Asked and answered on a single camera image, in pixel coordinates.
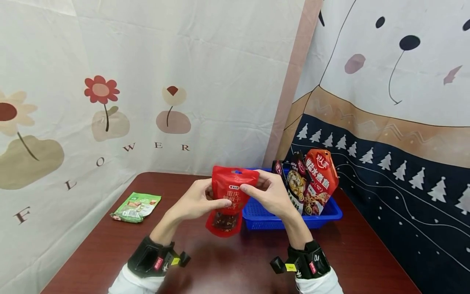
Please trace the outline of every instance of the hand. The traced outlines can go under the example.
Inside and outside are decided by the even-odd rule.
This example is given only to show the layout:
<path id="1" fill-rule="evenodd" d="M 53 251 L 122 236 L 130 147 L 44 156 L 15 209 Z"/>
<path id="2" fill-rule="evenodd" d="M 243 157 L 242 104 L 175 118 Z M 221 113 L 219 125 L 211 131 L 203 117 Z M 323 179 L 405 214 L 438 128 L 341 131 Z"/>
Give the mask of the hand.
<path id="1" fill-rule="evenodd" d="M 290 245 L 297 250 L 304 250 L 305 244 L 313 237 L 302 216 L 289 199 L 280 175 L 258 170 L 257 188 L 243 184 L 243 192 L 258 200 L 267 211 L 279 217 L 287 231 Z"/>
<path id="2" fill-rule="evenodd" d="M 168 211 L 177 219 L 192 220 L 209 211 L 229 207 L 228 199 L 212 200 L 212 179 L 197 180 Z"/>
<path id="3" fill-rule="evenodd" d="M 192 220 L 211 210 L 232 205 L 228 199 L 212 200 L 211 184 L 212 179 L 195 181 L 178 202 L 165 213 L 150 233 L 150 239 L 157 244 L 167 246 L 171 243 L 181 221 Z"/>
<path id="4" fill-rule="evenodd" d="M 258 200 L 267 211 L 280 219 L 298 214 L 289 199 L 281 176 L 260 169 L 257 172 L 259 180 L 256 187 L 242 184 L 240 186 L 242 191 Z"/>

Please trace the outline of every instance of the pink cheek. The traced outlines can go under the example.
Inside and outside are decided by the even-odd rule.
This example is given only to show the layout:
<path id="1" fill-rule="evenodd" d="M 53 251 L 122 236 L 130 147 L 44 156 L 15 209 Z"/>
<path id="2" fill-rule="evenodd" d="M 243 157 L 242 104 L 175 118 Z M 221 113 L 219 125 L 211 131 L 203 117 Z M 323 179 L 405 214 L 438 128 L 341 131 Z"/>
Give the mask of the pink cheek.
<path id="1" fill-rule="evenodd" d="M 345 64 L 345 72 L 353 74 L 364 66 L 366 58 L 362 54 L 354 54 Z"/>

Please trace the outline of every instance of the red flower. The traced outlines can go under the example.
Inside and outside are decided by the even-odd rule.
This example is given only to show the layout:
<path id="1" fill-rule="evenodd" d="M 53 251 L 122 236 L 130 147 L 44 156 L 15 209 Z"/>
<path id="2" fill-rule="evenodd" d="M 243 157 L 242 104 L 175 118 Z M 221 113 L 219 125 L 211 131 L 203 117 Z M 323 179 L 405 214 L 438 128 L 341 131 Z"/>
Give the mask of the red flower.
<path id="1" fill-rule="evenodd" d="M 91 103 L 99 101 L 102 104 L 106 104 L 108 99 L 111 101 L 118 100 L 114 94 L 119 94 L 119 90 L 116 89 L 117 83 L 113 79 L 106 82 L 102 76 L 95 76 L 94 80 L 86 78 L 85 85 L 88 87 L 85 89 L 85 96 L 90 97 Z"/>

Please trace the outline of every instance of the flower stem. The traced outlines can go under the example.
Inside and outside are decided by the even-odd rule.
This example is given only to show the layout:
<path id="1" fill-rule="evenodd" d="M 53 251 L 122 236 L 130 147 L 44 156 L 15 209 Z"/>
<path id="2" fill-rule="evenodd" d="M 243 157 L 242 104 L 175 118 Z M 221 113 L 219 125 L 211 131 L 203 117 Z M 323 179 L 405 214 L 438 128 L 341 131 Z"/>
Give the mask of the flower stem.
<path id="1" fill-rule="evenodd" d="M 168 111 L 167 115 L 166 115 L 166 126 L 168 126 L 168 117 L 170 116 L 170 111 L 172 111 L 172 107 L 170 107 L 170 110 Z"/>
<path id="2" fill-rule="evenodd" d="M 26 150 L 28 151 L 28 153 L 29 153 L 34 159 L 36 159 L 37 161 L 39 161 L 39 159 L 37 159 L 36 156 L 34 156 L 34 154 L 31 152 L 31 150 L 29 150 L 28 146 L 26 145 L 26 143 L 25 143 L 24 140 L 23 140 L 23 137 L 21 137 L 20 132 L 17 132 L 17 134 L 18 134 L 18 137 L 20 137 L 21 143 L 23 143 L 23 145 L 24 145 L 24 147 L 26 148 Z"/>
<path id="3" fill-rule="evenodd" d="M 108 116 L 108 110 L 106 109 L 106 104 L 104 105 L 104 111 L 106 112 L 106 132 L 110 129 L 110 117 Z"/>

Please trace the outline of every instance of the wrist tracker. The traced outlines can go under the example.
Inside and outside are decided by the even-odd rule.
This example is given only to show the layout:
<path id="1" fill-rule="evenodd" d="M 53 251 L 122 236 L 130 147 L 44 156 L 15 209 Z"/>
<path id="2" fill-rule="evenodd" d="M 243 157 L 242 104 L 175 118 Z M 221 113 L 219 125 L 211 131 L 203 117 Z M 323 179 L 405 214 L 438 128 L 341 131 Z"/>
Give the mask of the wrist tracker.
<path id="1" fill-rule="evenodd" d="M 127 261 L 127 267 L 140 278 L 164 277 L 170 266 L 185 267 L 191 259 L 184 251 L 176 254 L 173 247 L 174 242 L 163 246 L 146 236 Z"/>
<path id="2" fill-rule="evenodd" d="M 270 262 L 276 274 L 295 271 L 297 278 L 313 279 L 323 277 L 331 270 L 323 250 L 315 240 L 306 243 L 304 250 L 289 246 L 287 254 L 285 263 L 278 256 Z"/>

